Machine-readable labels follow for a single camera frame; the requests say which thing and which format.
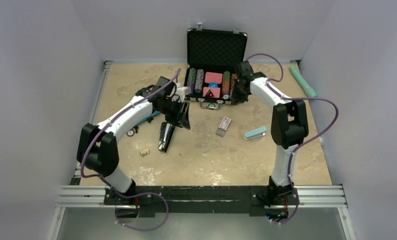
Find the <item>black stapler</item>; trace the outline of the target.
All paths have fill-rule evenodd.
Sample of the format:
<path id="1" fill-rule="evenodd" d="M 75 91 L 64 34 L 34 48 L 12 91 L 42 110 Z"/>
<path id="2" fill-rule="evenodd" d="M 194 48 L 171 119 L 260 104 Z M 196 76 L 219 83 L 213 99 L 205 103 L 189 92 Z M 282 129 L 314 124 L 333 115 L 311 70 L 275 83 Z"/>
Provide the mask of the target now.
<path id="1" fill-rule="evenodd" d="M 159 141 L 158 141 L 158 150 L 160 152 L 166 153 L 172 136 L 175 131 L 175 126 L 171 123 L 168 122 L 163 122 L 160 126 L 160 131 L 159 131 Z"/>

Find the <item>staple box red white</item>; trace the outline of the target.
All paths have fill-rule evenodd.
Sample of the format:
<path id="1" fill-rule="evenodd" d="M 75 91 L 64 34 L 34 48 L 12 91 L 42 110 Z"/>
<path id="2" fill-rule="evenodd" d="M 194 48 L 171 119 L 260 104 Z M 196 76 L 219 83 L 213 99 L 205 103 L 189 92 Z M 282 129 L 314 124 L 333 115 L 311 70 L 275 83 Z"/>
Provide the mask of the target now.
<path id="1" fill-rule="evenodd" d="M 216 130 L 216 134 L 220 137 L 224 137 L 231 122 L 232 122 L 231 118 L 224 117 Z"/>

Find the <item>light blue stapler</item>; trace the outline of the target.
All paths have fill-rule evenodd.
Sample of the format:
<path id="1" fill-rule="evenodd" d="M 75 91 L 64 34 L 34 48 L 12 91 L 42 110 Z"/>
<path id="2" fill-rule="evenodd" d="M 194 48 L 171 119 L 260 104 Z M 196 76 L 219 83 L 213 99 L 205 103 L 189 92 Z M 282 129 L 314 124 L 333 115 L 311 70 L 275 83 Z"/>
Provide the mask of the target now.
<path id="1" fill-rule="evenodd" d="M 265 126 L 261 126 L 258 128 L 255 128 L 253 130 L 249 130 L 247 132 L 244 133 L 243 138 L 248 141 L 248 140 L 252 140 L 252 139 L 256 139 L 256 138 L 260 138 L 266 135 L 267 133 L 267 127 Z"/>

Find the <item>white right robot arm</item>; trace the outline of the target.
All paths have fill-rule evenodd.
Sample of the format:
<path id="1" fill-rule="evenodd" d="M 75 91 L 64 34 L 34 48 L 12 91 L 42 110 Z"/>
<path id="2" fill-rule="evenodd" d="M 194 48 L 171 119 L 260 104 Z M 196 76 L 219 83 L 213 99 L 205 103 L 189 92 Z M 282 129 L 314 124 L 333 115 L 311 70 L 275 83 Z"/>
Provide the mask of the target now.
<path id="1" fill-rule="evenodd" d="M 293 192 L 296 151 L 309 134 L 306 104 L 281 92 L 263 73 L 254 72 L 248 61 L 238 63 L 234 69 L 237 80 L 232 99 L 244 103 L 254 95 L 272 110 L 270 134 L 276 144 L 276 157 L 264 196 L 278 204 Z"/>

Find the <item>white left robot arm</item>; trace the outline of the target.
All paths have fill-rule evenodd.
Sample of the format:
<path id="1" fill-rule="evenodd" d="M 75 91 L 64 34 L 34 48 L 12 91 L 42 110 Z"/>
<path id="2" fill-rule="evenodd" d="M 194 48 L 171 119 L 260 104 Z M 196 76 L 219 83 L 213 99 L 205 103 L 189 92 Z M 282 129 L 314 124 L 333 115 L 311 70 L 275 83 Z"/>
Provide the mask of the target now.
<path id="1" fill-rule="evenodd" d="M 156 84 L 138 90 L 124 108 L 108 119 L 85 124 L 76 154 L 80 168 L 95 171 L 96 177 L 104 179 L 116 191 L 116 198 L 122 204 L 131 204 L 136 197 L 136 183 L 119 166 L 119 141 L 154 112 L 163 114 L 171 126 L 190 129 L 189 103 L 185 101 L 190 93 L 190 87 L 161 76 Z"/>

